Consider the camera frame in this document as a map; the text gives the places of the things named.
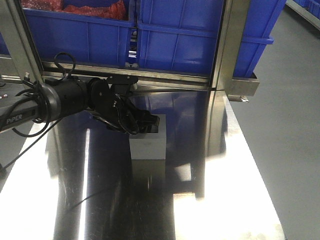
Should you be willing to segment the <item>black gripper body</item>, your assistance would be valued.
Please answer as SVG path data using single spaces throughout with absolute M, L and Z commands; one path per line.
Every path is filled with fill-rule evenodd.
M 90 114 L 113 131 L 137 135 L 140 130 L 133 114 L 122 99 L 114 93 L 93 94 Z

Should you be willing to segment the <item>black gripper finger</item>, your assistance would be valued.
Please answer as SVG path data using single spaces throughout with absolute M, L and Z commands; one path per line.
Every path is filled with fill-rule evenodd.
M 158 133 L 159 124 L 158 123 L 139 123 L 138 129 L 140 134 Z
M 148 110 L 138 109 L 135 112 L 135 119 L 140 125 L 158 125 L 160 123 L 160 118 L 151 114 Z

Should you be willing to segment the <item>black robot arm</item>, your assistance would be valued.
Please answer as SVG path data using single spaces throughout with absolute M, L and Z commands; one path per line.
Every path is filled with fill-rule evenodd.
M 69 76 L 48 78 L 0 102 L 0 130 L 14 129 L 28 121 L 45 123 L 87 111 L 112 131 L 130 135 L 157 133 L 160 118 L 137 108 L 129 99 L 137 77 L 111 75 L 105 79 Z

